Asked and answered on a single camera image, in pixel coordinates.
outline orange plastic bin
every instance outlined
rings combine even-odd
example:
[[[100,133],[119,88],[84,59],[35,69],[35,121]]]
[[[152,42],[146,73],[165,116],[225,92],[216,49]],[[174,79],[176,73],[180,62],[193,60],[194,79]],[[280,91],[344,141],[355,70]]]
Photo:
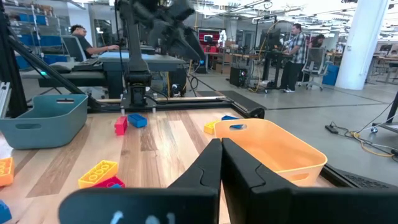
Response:
[[[231,126],[243,124],[242,129]],[[264,119],[236,119],[215,124],[217,138],[230,138],[266,167],[301,187],[313,186],[328,159],[278,125]]]

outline black mat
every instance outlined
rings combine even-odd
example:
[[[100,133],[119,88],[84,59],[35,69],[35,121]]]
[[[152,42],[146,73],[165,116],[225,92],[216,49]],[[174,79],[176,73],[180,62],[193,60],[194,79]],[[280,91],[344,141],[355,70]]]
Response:
[[[256,109],[258,107],[267,109],[265,106],[262,106],[249,98],[240,95],[239,93],[236,93],[235,91],[219,91],[222,95],[230,98],[231,100],[239,103],[240,105],[244,106],[248,111],[251,111],[253,109]],[[198,91],[201,96],[219,96],[216,92],[214,91]]]

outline plaid shirt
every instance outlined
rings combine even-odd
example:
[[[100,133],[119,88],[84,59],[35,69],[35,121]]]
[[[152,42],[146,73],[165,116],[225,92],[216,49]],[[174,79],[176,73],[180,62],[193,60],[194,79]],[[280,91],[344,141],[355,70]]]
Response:
[[[305,63],[305,50],[306,42],[305,35],[301,32],[297,34],[289,44],[289,52],[291,52],[294,46],[300,46],[299,50],[293,54],[293,58],[290,60],[292,63]]]

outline yellow lego brick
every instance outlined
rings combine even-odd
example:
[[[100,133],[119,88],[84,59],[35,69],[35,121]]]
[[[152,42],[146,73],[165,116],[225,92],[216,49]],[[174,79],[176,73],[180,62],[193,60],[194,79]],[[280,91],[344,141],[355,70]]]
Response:
[[[214,134],[214,125],[215,125],[217,122],[220,122],[220,120],[216,120],[216,121],[212,121],[212,122],[210,122],[210,123],[207,123],[207,124],[205,125],[204,131],[205,131],[207,134]]]
[[[14,181],[14,160],[12,157],[0,159],[0,186],[12,184]]]
[[[102,181],[108,180],[118,173],[118,163],[113,161],[101,161],[88,171],[78,181],[79,188],[92,187]]]

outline office chair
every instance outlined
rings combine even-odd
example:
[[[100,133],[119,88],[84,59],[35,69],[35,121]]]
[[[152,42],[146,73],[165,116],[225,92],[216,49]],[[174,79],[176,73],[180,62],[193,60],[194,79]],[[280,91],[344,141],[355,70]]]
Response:
[[[325,49],[320,47],[308,49],[307,60],[302,70],[304,75],[309,74],[312,78],[311,81],[302,83],[306,84],[307,89],[315,85],[321,91],[323,90],[322,84],[315,82],[314,78],[324,77],[328,73],[328,67],[331,62],[325,62],[325,53]]]
[[[75,58],[76,62],[84,62],[87,60],[77,37],[72,35],[63,35],[61,36],[61,40],[68,51],[68,55]]]

